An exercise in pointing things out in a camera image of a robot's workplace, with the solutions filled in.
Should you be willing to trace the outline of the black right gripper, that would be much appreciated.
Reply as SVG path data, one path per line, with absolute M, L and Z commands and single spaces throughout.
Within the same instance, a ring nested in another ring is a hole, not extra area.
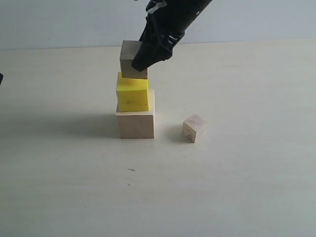
M 147 14 L 146 25 L 139 41 L 139 50 L 132 67 L 141 72 L 153 64 L 171 58 L 174 46 L 186 29 L 211 3 L 211 0 L 166 0 L 167 6 Z

